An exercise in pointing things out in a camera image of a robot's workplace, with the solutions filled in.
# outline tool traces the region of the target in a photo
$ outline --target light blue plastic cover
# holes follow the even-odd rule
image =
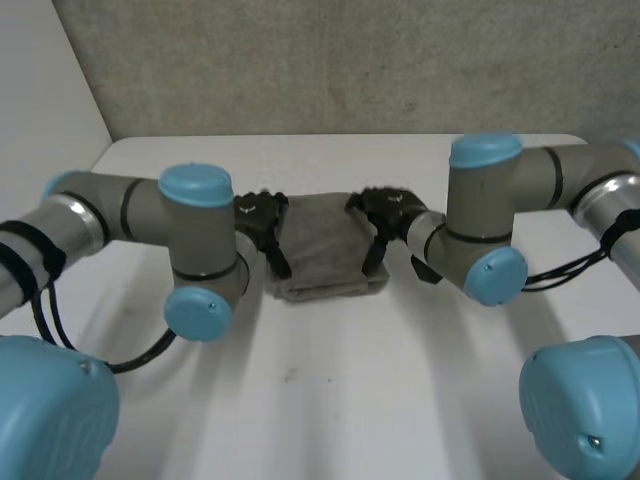
[[[620,143],[635,153],[636,157],[640,160],[640,144],[638,144],[638,142],[633,140],[622,140]]]
[[[233,202],[231,177],[214,165],[191,163],[171,167],[161,175],[158,187],[174,202],[192,207],[218,208]]]
[[[233,310],[216,292],[203,287],[180,287],[167,297],[164,318],[176,335],[210,342],[226,333]]]
[[[91,480],[119,405],[99,360],[31,337],[0,338],[0,479]]]
[[[464,135],[453,142],[451,168],[481,168],[517,157],[522,142],[510,133],[477,133]]]
[[[529,267],[522,254],[511,247],[492,250],[469,269],[464,292],[482,305],[508,303],[522,291]]]
[[[536,446],[573,480],[623,480],[640,462],[640,361],[616,337],[534,353],[520,406]]]
[[[65,178],[73,175],[74,173],[86,172],[86,170],[69,170],[67,172],[63,172],[60,175],[56,175],[53,177],[44,187],[44,191],[42,192],[42,198],[46,198],[51,195],[51,192],[56,188],[56,185]]]

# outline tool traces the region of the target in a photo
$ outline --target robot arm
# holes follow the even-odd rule
[[[366,190],[350,206],[406,242],[421,279],[444,277],[484,305],[509,302],[525,286],[511,232],[515,213],[536,210],[566,209],[640,290],[638,157],[633,143],[523,149],[510,135],[465,136],[451,150],[446,216],[390,189]],[[369,269],[383,256],[374,251]],[[640,336],[534,352],[519,393],[538,450],[560,474],[640,478]]]
[[[286,204],[281,194],[234,199],[229,175],[210,165],[173,167],[159,181],[65,174],[36,210],[0,226],[0,317],[37,298],[80,258],[123,240],[169,250],[169,333],[216,339],[258,251],[274,271],[290,274],[275,240]],[[121,371],[38,339],[0,337],[0,478],[93,478],[115,434],[114,373]]]

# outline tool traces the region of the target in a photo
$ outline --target gray wall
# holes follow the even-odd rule
[[[640,133],[637,0],[54,0],[114,139]]]

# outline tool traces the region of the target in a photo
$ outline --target white table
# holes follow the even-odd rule
[[[158,177],[183,162],[221,165],[237,193],[354,191],[393,184],[446,205],[447,135],[138,138],[100,173]],[[529,145],[577,143],[525,136]],[[520,215],[514,245],[540,272],[596,248],[563,212]],[[382,293],[288,305],[252,281],[228,336],[176,340],[119,377],[122,415],[98,480],[548,480],[521,419],[518,374],[537,347],[640,332],[640,295],[603,262],[548,294],[484,308],[447,282],[421,284],[401,244]],[[82,350],[112,361],[166,328],[167,253],[114,243],[60,281]],[[587,301],[580,302],[582,294]],[[28,308],[0,334],[35,333]]]

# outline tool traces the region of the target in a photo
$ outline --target gray cloth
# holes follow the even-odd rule
[[[289,197],[279,242],[293,274],[288,280],[270,275],[267,288],[276,298],[364,295],[387,284],[384,265],[370,278],[360,271],[373,234],[364,215],[344,211],[348,199],[348,193]]]

